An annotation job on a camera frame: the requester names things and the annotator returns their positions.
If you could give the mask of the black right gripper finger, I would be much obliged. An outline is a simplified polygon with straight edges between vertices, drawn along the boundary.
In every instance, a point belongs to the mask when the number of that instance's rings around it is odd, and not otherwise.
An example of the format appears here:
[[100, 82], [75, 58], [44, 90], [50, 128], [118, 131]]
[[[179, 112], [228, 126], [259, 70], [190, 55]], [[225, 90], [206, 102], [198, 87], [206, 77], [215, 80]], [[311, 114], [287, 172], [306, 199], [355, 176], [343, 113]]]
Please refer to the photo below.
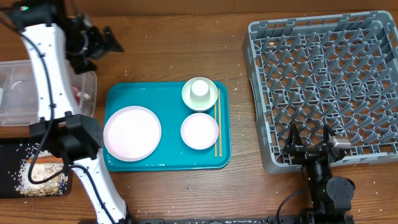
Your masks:
[[302, 148], [302, 140], [294, 122], [290, 123], [289, 136], [285, 144], [285, 153], [292, 154], [299, 152]]
[[323, 146], [332, 146], [333, 136], [335, 136], [334, 130], [328, 125], [323, 126]]

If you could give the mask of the red snack wrapper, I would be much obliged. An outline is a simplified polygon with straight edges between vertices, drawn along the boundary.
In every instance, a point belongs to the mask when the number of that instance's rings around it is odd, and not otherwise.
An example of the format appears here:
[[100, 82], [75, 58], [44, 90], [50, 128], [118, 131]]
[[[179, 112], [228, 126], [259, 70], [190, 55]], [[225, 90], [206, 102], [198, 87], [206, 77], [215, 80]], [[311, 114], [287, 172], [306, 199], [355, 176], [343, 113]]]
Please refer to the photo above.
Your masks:
[[78, 87], [76, 87], [75, 85], [72, 85], [71, 89], [72, 89], [73, 96], [75, 97], [75, 100], [76, 100], [78, 106], [81, 106], [84, 101], [91, 99], [91, 95], [89, 93], [87, 93], [86, 90], [81, 90]]

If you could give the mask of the large pink plate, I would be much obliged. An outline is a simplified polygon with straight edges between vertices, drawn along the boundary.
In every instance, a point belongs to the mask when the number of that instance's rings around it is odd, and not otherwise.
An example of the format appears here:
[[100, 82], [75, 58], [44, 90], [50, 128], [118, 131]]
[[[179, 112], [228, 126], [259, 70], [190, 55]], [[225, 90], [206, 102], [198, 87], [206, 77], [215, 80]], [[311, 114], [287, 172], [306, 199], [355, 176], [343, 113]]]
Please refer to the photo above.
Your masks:
[[162, 128], [158, 117], [142, 106], [127, 106], [107, 120], [104, 146], [116, 159], [135, 162], [151, 155], [160, 143]]

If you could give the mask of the small pink bowl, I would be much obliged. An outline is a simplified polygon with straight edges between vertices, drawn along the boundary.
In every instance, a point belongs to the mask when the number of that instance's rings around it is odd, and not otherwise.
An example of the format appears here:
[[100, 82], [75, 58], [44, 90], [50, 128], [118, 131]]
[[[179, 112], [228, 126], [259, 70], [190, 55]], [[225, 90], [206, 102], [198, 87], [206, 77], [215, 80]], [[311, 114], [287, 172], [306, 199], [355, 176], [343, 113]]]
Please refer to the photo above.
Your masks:
[[195, 150], [205, 150], [215, 143], [215, 120], [206, 113], [193, 113], [180, 128], [182, 141]]

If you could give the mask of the white paper cup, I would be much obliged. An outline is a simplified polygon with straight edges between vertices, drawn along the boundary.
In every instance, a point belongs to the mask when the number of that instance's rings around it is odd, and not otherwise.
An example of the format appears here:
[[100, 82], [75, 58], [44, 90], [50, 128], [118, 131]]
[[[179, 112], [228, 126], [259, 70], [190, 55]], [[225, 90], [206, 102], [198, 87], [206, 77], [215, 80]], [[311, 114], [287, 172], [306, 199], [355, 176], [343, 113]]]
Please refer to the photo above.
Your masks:
[[195, 80], [190, 89], [190, 98], [195, 101], [205, 101], [210, 97], [209, 84], [204, 80]]

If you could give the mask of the rice and peanut shells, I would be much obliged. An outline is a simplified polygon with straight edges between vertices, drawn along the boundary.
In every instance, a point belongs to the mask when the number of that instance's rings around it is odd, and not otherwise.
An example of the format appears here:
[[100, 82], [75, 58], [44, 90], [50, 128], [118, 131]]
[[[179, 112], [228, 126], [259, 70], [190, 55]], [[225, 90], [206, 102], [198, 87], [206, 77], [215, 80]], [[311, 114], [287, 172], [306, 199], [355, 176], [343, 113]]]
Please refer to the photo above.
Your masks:
[[[42, 150], [39, 152], [38, 157], [46, 157], [46, 156], [53, 156], [53, 155], [47, 150]], [[28, 180], [32, 179], [38, 182], [40, 180], [49, 178], [51, 175], [63, 169], [63, 163], [45, 163], [45, 164], [35, 163], [32, 166], [31, 163], [33, 158], [29, 159], [30, 167], [28, 171]]]

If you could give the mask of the orange sausage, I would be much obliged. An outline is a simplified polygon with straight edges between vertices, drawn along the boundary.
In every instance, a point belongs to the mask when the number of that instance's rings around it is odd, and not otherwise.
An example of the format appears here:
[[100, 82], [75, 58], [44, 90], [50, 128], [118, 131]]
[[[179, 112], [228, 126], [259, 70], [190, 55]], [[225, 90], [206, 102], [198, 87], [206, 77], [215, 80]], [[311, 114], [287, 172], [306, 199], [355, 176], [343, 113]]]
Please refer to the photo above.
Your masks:
[[35, 161], [38, 164], [45, 163], [63, 163], [62, 158], [56, 158], [54, 156], [38, 157]]

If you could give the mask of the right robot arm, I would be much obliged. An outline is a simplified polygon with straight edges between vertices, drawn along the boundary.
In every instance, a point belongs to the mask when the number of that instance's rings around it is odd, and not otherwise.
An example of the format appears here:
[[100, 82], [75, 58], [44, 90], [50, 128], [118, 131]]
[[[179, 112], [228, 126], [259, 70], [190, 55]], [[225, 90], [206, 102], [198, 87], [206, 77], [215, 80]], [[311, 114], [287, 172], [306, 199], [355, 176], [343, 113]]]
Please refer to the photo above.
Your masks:
[[[305, 146], [295, 123], [290, 123], [289, 136], [282, 150], [294, 156], [292, 163], [301, 166], [302, 177], [308, 187], [289, 195], [276, 211], [277, 223], [354, 224], [354, 218], [346, 214], [356, 186], [350, 179], [333, 176], [331, 164], [342, 160], [352, 144], [347, 138], [336, 135], [329, 125], [323, 126], [323, 140], [319, 147]], [[280, 215], [283, 205], [292, 197], [310, 192], [312, 208], [303, 209], [299, 215]]]

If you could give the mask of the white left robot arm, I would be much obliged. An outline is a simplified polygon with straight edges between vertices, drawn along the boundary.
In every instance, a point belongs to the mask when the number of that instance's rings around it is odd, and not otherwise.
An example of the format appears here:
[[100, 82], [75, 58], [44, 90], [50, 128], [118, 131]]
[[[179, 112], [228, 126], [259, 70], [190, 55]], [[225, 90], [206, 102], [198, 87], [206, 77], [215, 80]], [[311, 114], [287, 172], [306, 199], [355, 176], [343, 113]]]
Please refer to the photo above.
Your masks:
[[19, 35], [29, 54], [37, 87], [38, 121], [30, 138], [63, 162], [83, 184], [97, 223], [132, 223], [103, 157], [99, 122], [81, 112], [70, 77], [96, 69], [108, 52], [122, 52], [110, 27], [99, 30], [84, 14], [69, 17], [63, 1], [16, 1], [5, 8], [6, 27]]

